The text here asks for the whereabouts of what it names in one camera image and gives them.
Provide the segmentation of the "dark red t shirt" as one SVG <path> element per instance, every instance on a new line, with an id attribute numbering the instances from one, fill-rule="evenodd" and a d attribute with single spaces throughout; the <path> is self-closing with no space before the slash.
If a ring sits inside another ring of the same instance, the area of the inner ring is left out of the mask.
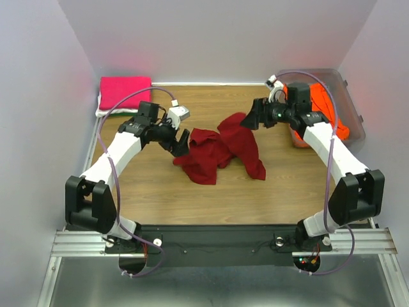
<path id="1" fill-rule="evenodd" d="M 217 130 L 193 129 L 189 153 L 173 160 L 196 184 L 215 185 L 217 172 L 239 159 L 251 179 L 265 180 L 266 169 L 252 131 L 240 125 L 244 113 L 234 113 L 217 126 Z"/>

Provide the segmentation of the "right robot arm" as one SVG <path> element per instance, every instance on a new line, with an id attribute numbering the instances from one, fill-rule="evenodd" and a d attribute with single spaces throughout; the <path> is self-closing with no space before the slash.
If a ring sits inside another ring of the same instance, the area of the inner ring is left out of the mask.
<path id="1" fill-rule="evenodd" d="M 377 216 L 382 208 L 384 174 L 360 162 L 338 138 L 336 128 L 321 112 L 312 109 L 310 87 L 305 83 L 287 86 L 278 80 L 266 82 L 267 98 L 256 98 L 241 122 L 256 130 L 287 123 L 307 143 L 327 167 L 327 179 L 335 189 L 325 193 L 322 211 L 298 222 L 294 242 L 309 249 L 317 237 L 336 231 L 355 221 Z"/>

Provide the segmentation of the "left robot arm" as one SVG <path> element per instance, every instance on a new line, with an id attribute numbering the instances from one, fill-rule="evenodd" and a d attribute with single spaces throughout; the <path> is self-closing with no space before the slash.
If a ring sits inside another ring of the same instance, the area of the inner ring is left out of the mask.
<path id="1" fill-rule="evenodd" d="M 149 242 L 141 236 L 141 225 L 120 214 L 119 176 L 128 163 L 146 145 L 157 142 L 173 157 L 189 152 L 190 132 L 184 130 L 176 135 L 182 121 L 190 111 L 172 101 L 172 106 L 159 116 L 162 106 L 152 102 L 141 102 L 136 114 L 123 122 L 103 154 L 80 176 L 70 176 L 65 184 L 65 220 L 68 224 L 120 239 L 120 244 L 129 252 L 137 251 L 142 245 L 160 249 L 158 239 Z"/>

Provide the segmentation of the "folded green t shirt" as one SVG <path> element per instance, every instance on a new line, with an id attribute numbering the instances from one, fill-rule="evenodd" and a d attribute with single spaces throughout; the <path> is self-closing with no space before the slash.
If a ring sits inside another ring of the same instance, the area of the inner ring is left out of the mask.
<path id="1" fill-rule="evenodd" d="M 109 116 L 134 116 L 137 114 L 137 110 L 134 110 L 134 112 L 120 112 L 120 113 L 114 113 L 112 112 Z"/>

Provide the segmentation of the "orange t shirt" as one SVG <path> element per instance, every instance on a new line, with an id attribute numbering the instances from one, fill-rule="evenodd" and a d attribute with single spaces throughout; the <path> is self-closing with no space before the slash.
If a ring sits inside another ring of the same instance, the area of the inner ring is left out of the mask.
<path id="1" fill-rule="evenodd" d="M 311 102 L 312 102 L 312 111 L 322 112 L 329 120 L 331 126 L 334 127 L 335 122 L 336 122 L 334 107 L 324 87 L 320 85 L 319 83 L 310 84 L 309 87 L 310 87 L 310 96 L 311 96 Z M 291 132 L 291 138 L 292 138 L 294 147 L 309 148 L 309 145 L 306 144 L 301 139 L 301 137 L 298 135 L 297 132 L 291 129 L 290 129 L 290 132 Z M 336 135 L 342 141 L 347 140 L 350 136 L 349 128 L 342 123 L 340 118 L 337 121 Z"/>

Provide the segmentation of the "clear plastic bin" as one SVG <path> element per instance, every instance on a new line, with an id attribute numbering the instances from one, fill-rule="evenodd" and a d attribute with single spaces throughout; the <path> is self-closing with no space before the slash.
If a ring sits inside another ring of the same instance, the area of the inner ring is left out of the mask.
<path id="1" fill-rule="evenodd" d="M 341 74 L 332 68 L 306 69 L 307 73 L 315 75 L 322 83 L 331 99 L 335 115 L 338 115 L 342 123 L 350 130 L 350 136 L 343 143 L 353 152 L 357 153 L 363 146 L 366 134 L 362 126 L 362 117 L 358 115 L 347 90 L 346 81 Z M 312 77 L 303 74 L 288 74 L 286 70 L 279 71 L 285 74 L 280 77 L 280 82 L 286 86 L 291 83 L 306 83 L 308 85 L 318 83 Z"/>

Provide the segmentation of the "folded pink t shirt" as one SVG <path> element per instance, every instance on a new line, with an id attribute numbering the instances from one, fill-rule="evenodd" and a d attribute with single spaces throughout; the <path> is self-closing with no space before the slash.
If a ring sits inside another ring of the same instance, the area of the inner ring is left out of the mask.
<path id="1" fill-rule="evenodd" d="M 149 88 L 151 86 L 151 78 L 146 76 L 131 76 L 131 77 L 101 77 L 100 93 L 98 96 L 98 111 L 108 111 L 116 103 L 130 94 Z M 119 105 L 117 110 L 125 112 L 134 112 L 139 107 L 140 101 L 150 102 L 151 92 L 144 91 L 137 94 Z"/>

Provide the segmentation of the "folded white t shirt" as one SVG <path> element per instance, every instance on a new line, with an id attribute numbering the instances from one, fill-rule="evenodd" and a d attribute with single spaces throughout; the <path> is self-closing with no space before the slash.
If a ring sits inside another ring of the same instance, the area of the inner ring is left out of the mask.
<path id="1" fill-rule="evenodd" d="M 131 104 L 130 106 L 118 106 L 117 108 L 113 109 L 111 111 L 114 113 L 120 113 L 120 112 L 134 112 L 134 110 L 138 110 L 139 104 Z M 102 118 L 104 116 L 106 116 L 109 111 L 111 110 L 111 108 L 108 109 L 102 109 L 102 94 L 99 93 L 98 94 L 98 98 L 97 98 L 97 109 L 95 111 L 95 116 L 97 118 Z"/>

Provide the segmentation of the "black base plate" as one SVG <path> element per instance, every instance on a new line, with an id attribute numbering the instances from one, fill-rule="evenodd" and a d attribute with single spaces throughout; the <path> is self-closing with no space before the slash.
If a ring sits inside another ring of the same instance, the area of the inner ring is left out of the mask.
<path id="1" fill-rule="evenodd" d="M 144 225 L 143 239 L 161 240 L 148 247 L 145 259 L 153 267 L 224 267 L 240 265 L 292 266 L 296 253 L 309 256 L 331 251 L 323 236 L 297 239 L 294 224 Z"/>

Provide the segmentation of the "aluminium rail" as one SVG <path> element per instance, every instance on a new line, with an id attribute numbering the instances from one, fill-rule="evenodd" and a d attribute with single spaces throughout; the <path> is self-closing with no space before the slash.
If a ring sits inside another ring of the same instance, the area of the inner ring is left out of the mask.
<path id="1" fill-rule="evenodd" d="M 392 235 L 387 228 L 354 229 L 356 255 L 397 254 Z M 348 230 L 338 229 L 330 234 L 332 250 L 320 251 L 320 255 L 348 255 L 351 236 Z M 105 251 L 105 241 L 97 232 L 57 232 L 54 236 L 51 255 L 55 257 L 115 256 Z"/>

